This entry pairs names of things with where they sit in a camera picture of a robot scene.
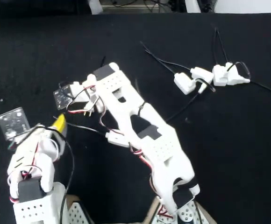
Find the black cable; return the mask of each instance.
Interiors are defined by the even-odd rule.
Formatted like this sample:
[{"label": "black cable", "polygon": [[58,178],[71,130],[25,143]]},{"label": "black cable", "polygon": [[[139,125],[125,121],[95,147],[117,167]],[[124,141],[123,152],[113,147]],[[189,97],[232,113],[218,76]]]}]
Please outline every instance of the black cable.
[{"label": "black cable", "polygon": [[144,0],[144,1],[143,1],[143,2],[144,2],[144,5],[145,5],[146,8],[149,10],[149,12],[152,13],[152,12],[153,12],[153,8],[154,8],[154,6],[156,5],[156,3],[154,4],[154,6],[153,6],[152,8],[149,8],[146,1],[147,1],[147,0]]},{"label": "black cable", "polygon": [[169,123],[170,121],[172,121],[175,117],[177,117],[179,114],[181,114],[184,110],[186,110],[188,108],[188,106],[199,96],[200,94],[197,93],[196,95],[194,95],[194,97],[184,106],[182,107],[178,112],[176,112],[175,114],[173,114],[172,116],[170,116],[168,119],[165,120],[166,123]]},{"label": "black cable", "polygon": [[265,88],[265,89],[268,90],[268,91],[271,91],[271,88],[270,88],[270,87],[267,87],[267,86],[265,86],[265,85],[263,85],[263,84],[261,84],[261,83],[258,83],[258,82],[253,81],[253,80],[250,80],[250,82],[253,83],[253,84],[256,84],[256,85],[258,85],[258,86],[260,86],[260,87],[262,87],[262,88]]},{"label": "black cable", "polygon": [[219,64],[218,63],[218,59],[216,58],[216,53],[215,53],[215,48],[216,48],[216,30],[217,30],[217,27],[214,28],[214,36],[212,38],[212,56],[214,58],[214,63],[215,64]]},{"label": "black cable", "polygon": [[61,203],[61,210],[60,210],[60,224],[63,223],[63,210],[64,210],[64,204],[65,204],[65,200],[66,200],[66,194],[68,192],[68,189],[71,185],[71,182],[72,182],[72,178],[73,178],[73,173],[74,173],[74,170],[75,170],[75,159],[74,159],[74,154],[73,154],[73,151],[72,151],[72,148],[69,144],[69,142],[67,141],[66,137],[63,136],[62,133],[60,133],[58,130],[56,129],[53,129],[53,128],[49,128],[49,127],[45,127],[45,126],[36,126],[34,127],[18,144],[17,144],[17,147],[22,144],[29,136],[31,136],[31,134],[39,129],[39,128],[43,128],[45,130],[49,130],[49,131],[53,131],[53,132],[56,132],[63,141],[65,141],[67,147],[69,148],[69,151],[70,151],[70,154],[71,154],[71,158],[72,158],[72,170],[71,170],[71,173],[70,173],[70,177],[69,177],[69,180],[68,180],[68,184],[67,184],[67,187],[65,189],[65,192],[64,192],[64,196],[63,196],[63,199],[62,199],[62,203]]},{"label": "black cable", "polygon": [[251,73],[250,73],[250,70],[249,70],[249,68],[247,67],[247,65],[246,65],[244,62],[235,62],[235,63],[233,63],[233,64],[227,69],[227,71],[230,71],[230,69],[231,69],[233,66],[236,66],[237,64],[240,64],[240,65],[243,67],[245,73],[246,73],[247,76],[248,76],[248,79],[251,79]]},{"label": "black cable", "polygon": [[67,108],[75,101],[75,99],[76,99],[83,91],[85,91],[85,92],[87,93],[88,97],[90,98],[88,92],[87,92],[85,89],[83,89],[83,90],[80,91],[75,97],[72,97],[72,101],[68,104]]},{"label": "black cable", "polygon": [[140,117],[141,116],[141,110],[144,108],[146,102],[144,102],[142,105],[139,106],[139,111],[137,113],[137,115]]},{"label": "black cable", "polygon": [[158,59],[159,59],[161,62],[163,62],[163,63],[171,64],[171,65],[175,65],[175,66],[179,66],[179,67],[181,67],[181,68],[184,68],[184,69],[188,70],[189,72],[191,71],[190,68],[188,68],[188,67],[186,67],[186,66],[184,66],[184,65],[177,64],[177,63],[174,63],[174,62],[168,62],[168,61],[165,61],[165,60],[160,59],[160,58],[158,58]]},{"label": "black cable", "polygon": [[68,97],[68,98],[73,99],[73,96],[68,95],[68,94],[67,94],[67,93],[65,93],[65,92],[64,92],[64,90],[62,89],[61,84],[63,84],[63,83],[65,83],[65,81],[62,81],[62,82],[59,82],[59,83],[58,83],[59,90],[61,91],[61,93],[62,93],[64,96],[66,96],[66,97]]},{"label": "black cable", "polygon": [[100,63],[100,67],[102,67],[104,65],[105,60],[106,60],[106,56],[103,56],[101,63]]},{"label": "black cable", "polygon": [[198,82],[200,82],[200,83],[204,83],[212,92],[216,91],[215,88],[211,84],[209,84],[208,82],[206,82],[204,79],[197,78],[195,80],[198,81]]},{"label": "black cable", "polygon": [[221,49],[223,51],[225,60],[226,60],[226,62],[228,62],[229,60],[228,60],[228,57],[227,57],[227,53],[225,51],[223,41],[221,39],[221,34],[220,34],[219,29],[217,27],[214,28],[214,36],[213,36],[213,42],[212,42],[212,54],[213,54],[213,57],[214,57],[214,62],[215,62],[215,64],[219,64],[218,60],[217,60],[217,57],[216,57],[216,53],[215,53],[216,52],[216,39],[217,39],[217,36],[219,38],[220,46],[221,46]]},{"label": "black cable", "polygon": [[128,6],[128,5],[131,5],[131,4],[136,3],[137,1],[138,1],[138,0],[133,0],[133,1],[131,1],[131,2],[129,2],[129,3],[126,3],[126,4],[123,4],[123,5],[116,5],[116,2],[111,0],[111,2],[112,2],[112,4],[113,4],[113,6],[115,6],[115,7],[123,7],[123,6]]},{"label": "black cable", "polygon": [[223,51],[223,54],[224,54],[226,62],[228,62],[229,60],[228,60],[228,57],[227,57],[227,54],[226,54],[226,51],[225,51],[225,48],[224,48],[224,45],[223,45],[223,41],[221,39],[221,34],[220,34],[218,28],[217,28],[216,32],[217,32],[217,35],[219,37],[219,41],[220,41],[220,45],[221,45],[221,50]]},{"label": "black cable", "polygon": [[163,63],[162,61],[160,61],[158,59],[158,57],[156,57],[147,47],[146,45],[141,41],[140,42],[142,44],[142,46],[145,48],[145,51],[150,54],[152,57],[154,57],[155,60],[157,60],[159,63],[161,63],[167,70],[169,70],[170,72],[172,72],[173,74],[176,74],[176,72],[173,71],[173,69],[171,69],[170,67],[168,67],[165,63]]},{"label": "black cable", "polygon": [[[215,32],[215,36],[216,36],[216,34],[218,34],[218,36],[219,36],[219,40],[220,40],[220,43],[221,43],[222,51],[223,51],[223,53],[224,53],[226,62],[228,62],[229,60],[228,60],[228,58],[227,58],[227,54],[226,54],[226,51],[225,51],[225,49],[224,49],[223,41],[222,41],[222,39],[221,39],[221,35],[220,35],[220,32],[219,32],[218,28],[215,28],[215,29],[214,29],[214,32]],[[214,56],[215,63],[218,64],[218,63],[217,63],[217,60],[216,60],[216,55],[215,55],[214,49],[213,49],[213,56]],[[270,88],[270,87],[267,87],[267,86],[265,86],[265,85],[263,85],[263,84],[261,84],[261,83],[258,83],[258,82],[254,81],[254,80],[251,80],[251,74],[250,74],[249,68],[247,67],[247,65],[246,65],[244,62],[235,62],[235,63],[233,63],[233,64],[227,69],[227,71],[229,71],[233,66],[236,66],[237,64],[240,64],[240,65],[243,67],[243,69],[245,70],[245,72],[246,72],[246,74],[247,74],[247,76],[248,76],[248,79],[250,79],[250,83],[256,84],[256,85],[258,85],[258,86],[260,86],[260,87],[262,87],[262,88],[264,88],[264,89],[266,89],[266,90],[268,90],[268,91],[271,91],[271,88]]]},{"label": "black cable", "polygon": [[201,217],[201,213],[200,213],[200,210],[198,208],[196,200],[193,200],[193,203],[195,204],[195,207],[196,207],[196,210],[197,210],[197,213],[198,213],[199,223],[202,224],[202,217]]}]

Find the white connector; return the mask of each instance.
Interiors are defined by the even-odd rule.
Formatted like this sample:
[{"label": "white connector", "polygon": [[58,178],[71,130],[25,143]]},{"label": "white connector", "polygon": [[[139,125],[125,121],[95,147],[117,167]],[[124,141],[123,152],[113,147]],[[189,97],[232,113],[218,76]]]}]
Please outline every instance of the white connector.
[{"label": "white connector", "polygon": [[185,94],[189,94],[196,88],[196,81],[192,80],[185,73],[176,73],[174,83]]},{"label": "white connector", "polygon": [[215,86],[226,86],[228,83],[228,73],[226,67],[219,64],[215,65],[212,69],[214,74],[214,85]]},{"label": "white connector", "polygon": [[125,136],[120,134],[120,130],[114,129],[114,131],[111,130],[106,133],[107,141],[111,144],[128,148],[129,142],[126,140]]},{"label": "white connector", "polygon": [[70,89],[73,97],[78,95],[74,102],[88,102],[90,100],[85,91],[81,92],[84,89],[84,86],[79,84],[79,82],[73,82],[73,84],[70,84]]},{"label": "white connector", "polygon": [[225,69],[226,73],[228,74],[228,85],[236,85],[236,84],[242,84],[242,83],[249,83],[250,80],[248,78],[244,78],[238,74],[237,67],[233,63],[227,62]]},{"label": "white connector", "polygon": [[[201,78],[201,79],[204,79],[209,84],[211,84],[211,82],[214,78],[214,74],[212,72],[207,71],[202,68],[199,68],[199,67],[195,67],[195,68],[191,69],[191,74],[192,74],[193,79]],[[206,89],[206,87],[207,87],[207,85],[205,83],[203,83],[201,85],[198,93],[201,94]]]}]

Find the yellow tape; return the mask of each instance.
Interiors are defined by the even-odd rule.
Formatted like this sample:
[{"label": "yellow tape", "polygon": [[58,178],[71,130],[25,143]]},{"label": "yellow tape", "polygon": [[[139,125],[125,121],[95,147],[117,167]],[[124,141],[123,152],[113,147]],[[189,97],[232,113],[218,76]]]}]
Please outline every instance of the yellow tape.
[{"label": "yellow tape", "polygon": [[62,133],[63,130],[64,130],[64,128],[65,128],[65,126],[66,126],[66,118],[65,118],[65,116],[64,116],[63,114],[61,114],[61,115],[57,118],[57,120],[53,123],[52,126],[56,127],[56,129],[57,129],[60,133]]}]

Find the black tabletop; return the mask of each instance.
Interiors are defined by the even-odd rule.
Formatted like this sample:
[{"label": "black tabletop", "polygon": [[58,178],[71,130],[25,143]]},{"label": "black tabletop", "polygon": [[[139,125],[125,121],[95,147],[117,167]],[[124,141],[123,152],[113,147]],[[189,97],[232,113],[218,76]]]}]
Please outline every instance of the black tabletop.
[{"label": "black tabletop", "polygon": [[[146,54],[212,70],[214,27],[231,61],[244,61],[252,79],[271,87],[271,14],[144,14],[0,20],[0,114],[22,106],[31,126],[58,115],[53,91],[60,81],[83,81],[116,62],[163,118],[185,96],[174,77]],[[224,63],[218,50],[220,63]],[[98,116],[67,116],[97,127]],[[201,193],[198,202],[219,223],[271,223],[271,92],[254,84],[206,90],[171,125],[190,158]],[[128,149],[69,127],[76,157],[71,194],[97,223],[142,221],[154,198],[149,169]],[[0,130],[0,223],[15,223],[8,200],[11,153]],[[67,184],[68,152],[56,163],[56,181]]]}]

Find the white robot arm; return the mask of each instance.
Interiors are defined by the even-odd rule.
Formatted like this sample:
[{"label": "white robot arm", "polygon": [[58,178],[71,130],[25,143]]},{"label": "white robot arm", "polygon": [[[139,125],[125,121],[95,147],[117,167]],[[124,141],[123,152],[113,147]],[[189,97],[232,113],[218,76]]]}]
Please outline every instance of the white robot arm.
[{"label": "white robot arm", "polygon": [[[65,187],[53,182],[53,162],[64,153],[65,141],[54,130],[65,136],[66,129],[61,115],[50,130],[36,125],[13,139],[16,152],[7,170],[7,182],[17,224],[59,223]],[[63,223],[68,224],[66,204],[62,211]]]},{"label": "white robot arm", "polygon": [[[92,108],[95,104],[103,115],[109,110],[115,118],[119,128],[119,132],[115,132],[121,135],[125,144],[127,142],[130,145],[134,154],[150,166],[152,185],[160,202],[175,216],[178,209],[200,192],[192,165],[180,146],[175,129],[166,124],[157,111],[142,99],[115,63],[88,75],[80,89],[85,89],[88,99],[91,99],[85,108]],[[150,122],[150,126],[135,133],[131,115],[139,115]],[[111,134],[114,134],[113,129],[110,129],[107,137]]]}]

